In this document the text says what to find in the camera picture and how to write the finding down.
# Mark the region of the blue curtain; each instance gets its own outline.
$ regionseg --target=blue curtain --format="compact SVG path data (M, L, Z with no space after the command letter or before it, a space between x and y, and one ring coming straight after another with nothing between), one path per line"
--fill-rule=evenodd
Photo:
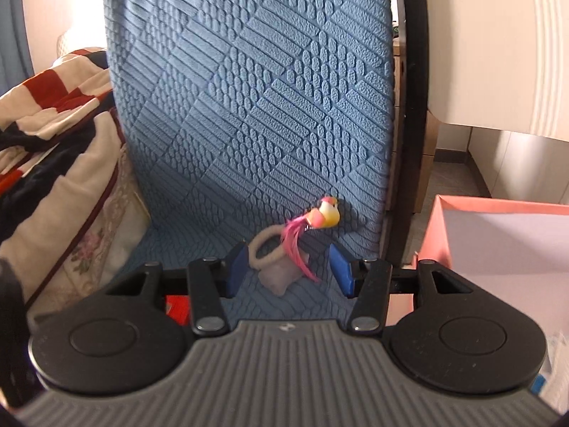
M0 95L32 75L22 0L0 0Z

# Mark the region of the open box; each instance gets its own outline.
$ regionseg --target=open box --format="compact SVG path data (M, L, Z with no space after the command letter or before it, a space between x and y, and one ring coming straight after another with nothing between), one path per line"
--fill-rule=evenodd
M437 196L414 263L422 259L519 309L545 335L569 335L569 206ZM409 300L393 303L391 323L411 309Z

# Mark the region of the pink feather tail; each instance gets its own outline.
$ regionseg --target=pink feather tail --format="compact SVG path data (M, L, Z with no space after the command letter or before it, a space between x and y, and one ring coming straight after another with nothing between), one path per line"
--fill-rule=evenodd
M308 278L314 282L318 282L319 279L310 271L310 268L306 266L302 260L301 252L298 250L298 238L306 230L307 226L308 222L304 215L289 221L286 223L281 234L281 243L292 262L297 265Z

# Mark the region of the dark baseboard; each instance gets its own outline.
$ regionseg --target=dark baseboard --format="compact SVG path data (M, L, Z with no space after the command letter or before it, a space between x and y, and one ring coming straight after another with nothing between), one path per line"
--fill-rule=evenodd
M454 151L453 149L436 149L435 162L446 162L449 164L465 164L468 159L468 152Z
M476 183L478 191L480 192L480 197L492 197L492 195L490 194L490 190L488 189L488 186L486 186L484 177L482 176L482 173L480 173L478 165L476 165L476 162L474 161L472 154L468 151L467 151L467 158L465 164L470 170L472 177L474 178L474 182Z

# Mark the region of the tiled floor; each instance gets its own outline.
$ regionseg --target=tiled floor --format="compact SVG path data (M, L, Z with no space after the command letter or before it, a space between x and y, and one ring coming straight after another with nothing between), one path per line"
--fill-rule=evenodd
M474 178L464 164L448 164L435 162L433 164L427 195L423 203L423 210L413 216L407 246L405 249L404 263L411 261L413 253L418 251L423 242L423 236L427 229L427 223L431 215L432 204L437 194L453 196L480 196L480 192L474 182Z

